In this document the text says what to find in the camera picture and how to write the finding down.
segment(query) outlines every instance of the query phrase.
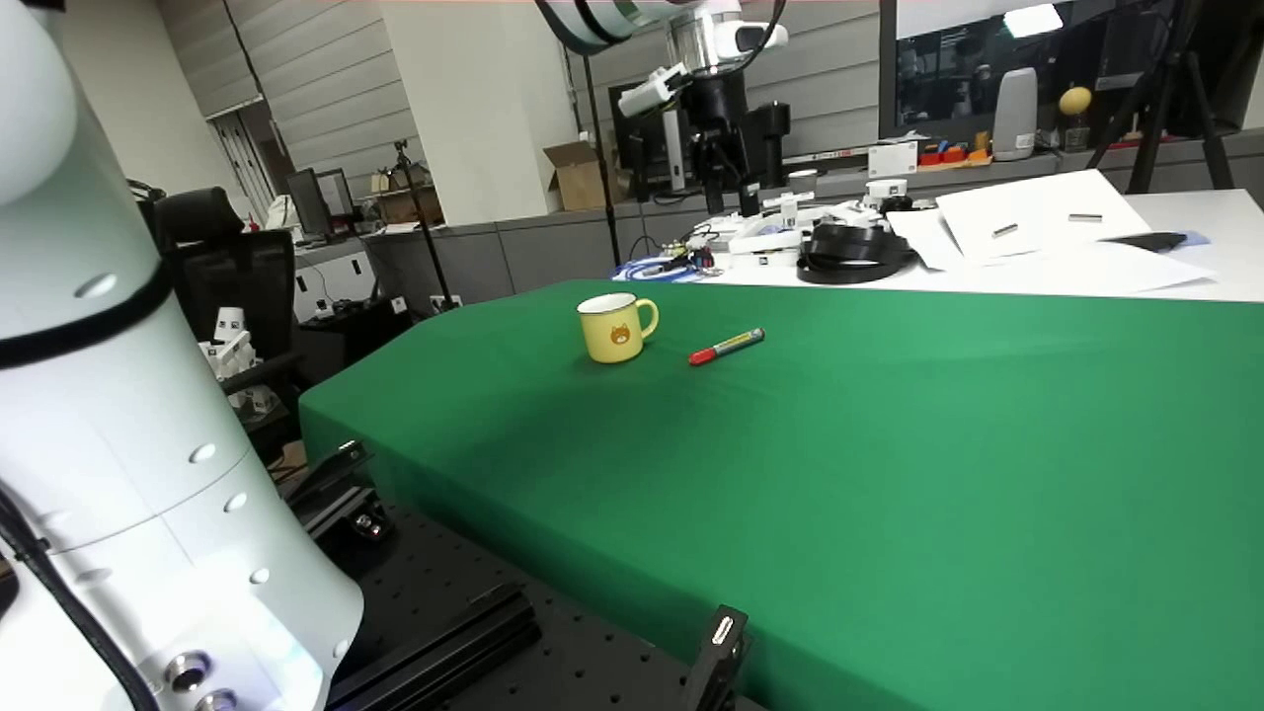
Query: green tablecloth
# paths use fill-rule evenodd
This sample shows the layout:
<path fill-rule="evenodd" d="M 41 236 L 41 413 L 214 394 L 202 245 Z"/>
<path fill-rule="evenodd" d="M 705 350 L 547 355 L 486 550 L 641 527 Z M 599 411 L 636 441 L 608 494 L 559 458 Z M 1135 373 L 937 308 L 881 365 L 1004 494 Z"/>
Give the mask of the green tablecloth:
<path fill-rule="evenodd" d="M 645 283 L 659 337 L 592 369 L 603 288 L 405 333 L 312 450 L 679 656 L 745 607 L 774 707 L 1264 707 L 1264 308 Z"/>

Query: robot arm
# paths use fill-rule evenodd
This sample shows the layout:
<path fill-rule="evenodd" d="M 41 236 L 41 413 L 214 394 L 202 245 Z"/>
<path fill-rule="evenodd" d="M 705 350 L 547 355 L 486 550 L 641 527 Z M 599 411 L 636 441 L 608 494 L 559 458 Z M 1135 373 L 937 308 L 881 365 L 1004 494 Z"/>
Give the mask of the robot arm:
<path fill-rule="evenodd" d="M 673 104 L 690 78 L 745 72 L 763 46 L 788 43 L 778 24 L 744 21 L 737 0 L 536 0 L 551 37 L 575 55 L 599 55 L 641 32 L 667 32 L 673 67 L 621 95 L 621 114 Z"/>
<path fill-rule="evenodd" d="M 0 95 L 4 707 L 321 707 L 362 598 L 276 499 L 17 0 Z"/>
<path fill-rule="evenodd" d="M 745 78 L 744 72 L 778 43 L 788 43 L 788 32 L 778 24 L 787 0 L 774 4 L 774 16 L 744 21 L 737 0 L 536 0 L 551 37 L 580 51 L 608 51 L 636 32 L 663 26 L 673 67 L 651 72 L 641 88 L 621 95 L 621 114 L 645 114 L 655 107 L 674 107 L 687 117 L 687 155 L 690 175 L 705 190 L 705 213 L 724 213 L 724 192 L 744 199 L 744 213 L 759 204 L 755 178 L 755 134 L 745 130 Z"/>

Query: pen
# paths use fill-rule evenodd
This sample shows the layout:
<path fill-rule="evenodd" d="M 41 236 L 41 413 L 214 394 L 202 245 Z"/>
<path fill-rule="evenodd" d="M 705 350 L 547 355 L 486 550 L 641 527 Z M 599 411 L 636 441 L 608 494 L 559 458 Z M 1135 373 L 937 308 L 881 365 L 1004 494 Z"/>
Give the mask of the pen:
<path fill-rule="evenodd" d="M 705 344 L 705 346 L 690 350 L 687 365 L 690 365 L 690 369 L 704 369 L 704 365 L 712 365 L 712 361 L 719 361 L 719 355 L 729 355 L 729 350 L 744 350 L 744 346 L 752 346 L 752 344 L 759 344 L 759 341 L 763 341 L 763 329 L 752 329 L 752 333 L 737 333 L 737 337 L 729 337 L 729 341 L 719 341 L 719 344 Z"/>

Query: cardboard box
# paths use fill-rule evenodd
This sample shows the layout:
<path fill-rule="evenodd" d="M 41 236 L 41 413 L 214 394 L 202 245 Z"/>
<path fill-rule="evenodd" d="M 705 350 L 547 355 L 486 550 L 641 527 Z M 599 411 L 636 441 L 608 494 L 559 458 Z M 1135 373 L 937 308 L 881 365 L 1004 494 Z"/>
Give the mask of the cardboard box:
<path fill-rule="evenodd" d="M 442 226 L 442 204 L 438 204 L 438 192 L 430 186 L 420 190 L 420 201 L 424 201 L 428 226 Z M 409 201 L 405 190 L 378 192 L 374 211 L 378 211 L 378 222 L 385 222 L 385 226 L 420 222 L 420 204 Z"/>
<path fill-rule="evenodd" d="M 603 211 L 599 163 L 588 142 L 565 142 L 546 151 L 555 175 L 559 213 L 597 213 Z"/>

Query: mug handle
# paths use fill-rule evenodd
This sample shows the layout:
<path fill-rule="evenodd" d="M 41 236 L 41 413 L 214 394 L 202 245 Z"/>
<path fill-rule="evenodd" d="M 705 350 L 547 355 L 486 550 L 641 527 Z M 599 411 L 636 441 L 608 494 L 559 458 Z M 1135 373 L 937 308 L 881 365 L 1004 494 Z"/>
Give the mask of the mug handle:
<path fill-rule="evenodd" d="M 659 303 L 651 300 L 636 300 L 636 312 L 646 308 L 646 325 L 641 329 L 641 341 L 655 337 L 659 333 Z"/>

